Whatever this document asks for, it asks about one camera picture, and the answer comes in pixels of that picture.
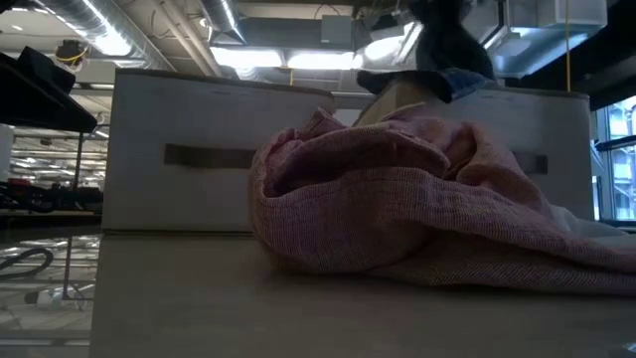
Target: window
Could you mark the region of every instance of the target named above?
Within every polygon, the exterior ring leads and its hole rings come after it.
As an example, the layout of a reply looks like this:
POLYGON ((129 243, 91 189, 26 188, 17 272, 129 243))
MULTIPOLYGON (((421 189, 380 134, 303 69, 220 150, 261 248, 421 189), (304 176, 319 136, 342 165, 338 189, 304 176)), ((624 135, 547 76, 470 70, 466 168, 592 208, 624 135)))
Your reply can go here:
POLYGON ((595 211, 598 207, 602 219, 636 221, 636 95, 599 110, 596 117, 602 174, 592 179, 595 211))

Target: pink towel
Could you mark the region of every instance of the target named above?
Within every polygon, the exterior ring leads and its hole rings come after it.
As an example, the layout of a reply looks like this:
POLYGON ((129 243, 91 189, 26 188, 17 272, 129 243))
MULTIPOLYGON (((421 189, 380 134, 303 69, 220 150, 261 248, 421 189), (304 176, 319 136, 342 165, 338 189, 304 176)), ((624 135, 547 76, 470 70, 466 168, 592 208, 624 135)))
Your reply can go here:
POLYGON ((256 153, 249 190, 254 234, 286 269, 636 295, 636 253, 561 231, 508 149, 421 106, 356 128, 319 111, 256 153))

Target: ductwork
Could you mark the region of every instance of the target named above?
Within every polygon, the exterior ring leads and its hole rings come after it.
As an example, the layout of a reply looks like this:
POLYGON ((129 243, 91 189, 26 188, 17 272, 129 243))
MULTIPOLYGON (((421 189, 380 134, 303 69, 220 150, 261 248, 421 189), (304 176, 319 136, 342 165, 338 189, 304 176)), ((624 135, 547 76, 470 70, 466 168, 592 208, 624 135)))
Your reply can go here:
POLYGON ((206 20, 217 32, 217 36, 223 34, 240 44, 246 43, 239 29, 239 16, 232 0, 201 0, 201 4, 206 20))
POLYGON ((174 71, 172 65, 113 0, 37 2, 103 54, 142 58, 145 60, 144 69, 174 71))
POLYGON ((531 75, 607 25, 606 0, 487 2, 464 26, 490 53, 499 77, 531 75))

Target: drawer handle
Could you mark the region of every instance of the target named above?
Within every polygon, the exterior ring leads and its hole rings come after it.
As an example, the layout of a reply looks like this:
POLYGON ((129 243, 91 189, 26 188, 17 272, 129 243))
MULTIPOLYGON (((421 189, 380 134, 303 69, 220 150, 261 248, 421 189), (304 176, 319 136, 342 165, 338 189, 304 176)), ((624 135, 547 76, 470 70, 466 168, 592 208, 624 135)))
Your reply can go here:
POLYGON ((526 174, 548 174, 548 157, 527 152, 513 151, 517 163, 526 174))
POLYGON ((255 150, 166 144, 163 162, 202 169, 249 169, 255 150))

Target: table surface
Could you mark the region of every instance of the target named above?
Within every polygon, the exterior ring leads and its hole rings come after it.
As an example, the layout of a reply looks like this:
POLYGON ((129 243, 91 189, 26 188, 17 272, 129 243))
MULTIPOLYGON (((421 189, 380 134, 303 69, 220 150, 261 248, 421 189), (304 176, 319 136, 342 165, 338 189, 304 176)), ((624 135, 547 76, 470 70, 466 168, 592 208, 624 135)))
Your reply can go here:
POLYGON ((272 268, 251 238, 114 237, 90 356, 635 357, 636 300, 272 268))

